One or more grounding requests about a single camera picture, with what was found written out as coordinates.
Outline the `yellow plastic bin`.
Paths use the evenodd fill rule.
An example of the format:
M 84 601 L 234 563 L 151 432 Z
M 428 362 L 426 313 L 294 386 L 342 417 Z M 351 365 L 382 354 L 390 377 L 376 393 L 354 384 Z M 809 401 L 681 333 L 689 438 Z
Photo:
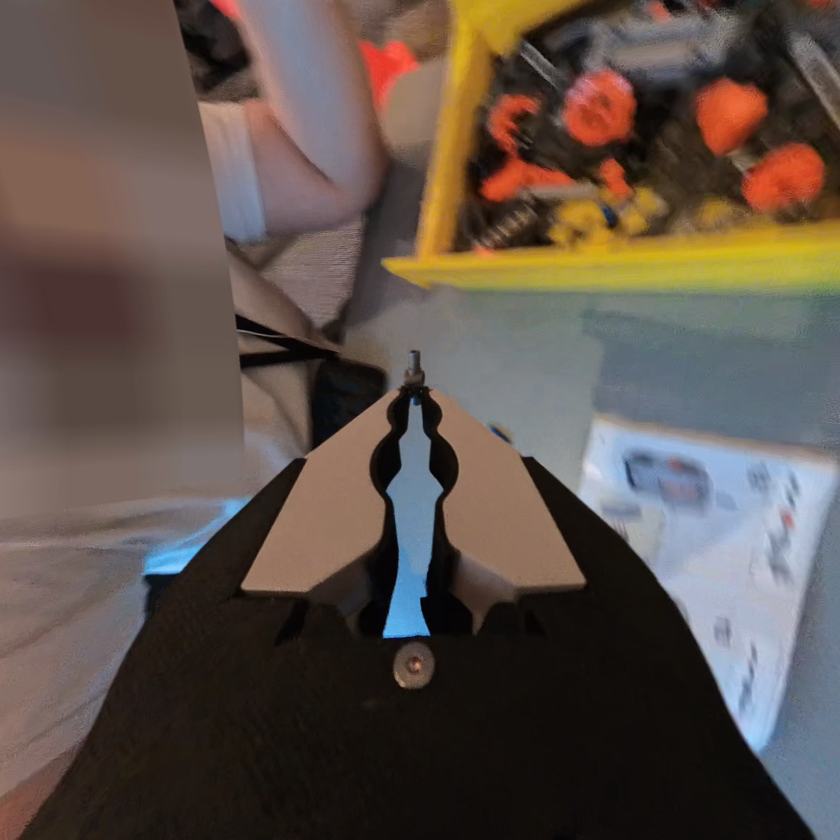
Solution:
M 466 165 L 476 145 L 491 60 L 518 37 L 584 2 L 450 2 L 450 35 L 415 254 L 381 265 L 416 286 L 469 291 L 838 293 L 838 221 L 746 227 L 725 234 L 641 237 L 572 249 L 456 253 Z

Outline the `white instruction booklet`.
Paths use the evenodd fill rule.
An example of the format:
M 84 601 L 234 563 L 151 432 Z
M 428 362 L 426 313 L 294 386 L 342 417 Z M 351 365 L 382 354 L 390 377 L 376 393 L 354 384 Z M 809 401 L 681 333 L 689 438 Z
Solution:
M 579 497 L 677 604 L 746 742 L 770 742 L 838 460 L 596 414 Z

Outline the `person's left forearm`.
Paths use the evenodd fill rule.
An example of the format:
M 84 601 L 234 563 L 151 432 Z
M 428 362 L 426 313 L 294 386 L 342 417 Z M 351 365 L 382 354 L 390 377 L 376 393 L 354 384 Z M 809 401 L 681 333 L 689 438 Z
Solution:
M 389 165 L 342 2 L 238 2 L 259 95 L 245 104 L 270 235 L 320 231 L 371 208 Z

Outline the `grey desk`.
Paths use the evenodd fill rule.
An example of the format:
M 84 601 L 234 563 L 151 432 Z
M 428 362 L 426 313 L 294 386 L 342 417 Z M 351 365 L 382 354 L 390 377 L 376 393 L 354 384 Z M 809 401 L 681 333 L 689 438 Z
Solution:
M 361 287 L 346 350 L 400 384 L 427 382 L 576 489 L 595 413 L 838 459 L 838 297 L 515 295 Z M 425 632 L 419 598 L 436 483 L 413 413 L 391 484 L 400 570 L 386 635 Z M 766 769 L 817 838 L 838 838 L 838 493 L 806 591 Z

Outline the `person's light shirt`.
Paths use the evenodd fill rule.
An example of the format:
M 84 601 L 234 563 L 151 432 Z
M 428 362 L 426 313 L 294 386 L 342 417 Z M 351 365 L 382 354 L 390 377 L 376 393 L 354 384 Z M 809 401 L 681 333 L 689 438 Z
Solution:
M 268 234 L 320 232 L 369 206 L 384 152 L 371 106 L 270 94 L 200 103 L 234 309 L 294 338 L 323 336 L 254 265 Z M 246 478 L 132 505 L 2 523 L 2 838 L 17 838 L 67 770 L 143 619 L 144 565 L 189 561 L 312 445 L 313 363 L 242 374 Z

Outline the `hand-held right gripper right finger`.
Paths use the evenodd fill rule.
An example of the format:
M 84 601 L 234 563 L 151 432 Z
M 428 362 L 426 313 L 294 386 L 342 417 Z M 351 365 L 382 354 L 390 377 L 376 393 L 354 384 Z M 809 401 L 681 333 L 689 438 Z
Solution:
M 477 634 L 497 605 L 586 580 L 519 452 L 434 389 L 421 398 L 441 494 L 421 600 L 432 635 Z

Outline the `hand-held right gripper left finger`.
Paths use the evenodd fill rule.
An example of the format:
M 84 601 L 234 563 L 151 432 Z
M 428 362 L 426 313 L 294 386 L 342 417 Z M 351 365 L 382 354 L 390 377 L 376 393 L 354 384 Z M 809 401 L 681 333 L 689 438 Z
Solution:
M 241 584 L 335 607 L 362 635 L 383 635 L 398 548 L 387 488 L 399 472 L 399 441 L 411 396 L 386 393 L 305 458 Z

